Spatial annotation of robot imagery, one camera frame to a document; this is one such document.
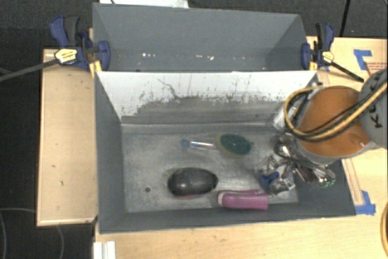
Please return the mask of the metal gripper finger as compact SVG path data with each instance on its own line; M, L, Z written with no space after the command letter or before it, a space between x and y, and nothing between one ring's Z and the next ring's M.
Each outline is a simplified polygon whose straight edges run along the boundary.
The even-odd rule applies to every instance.
M258 174L259 175L270 175L277 171L279 167L278 161L273 155L263 158L258 165Z
M270 183L270 193L279 194L294 190L296 185L290 178L279 177Z

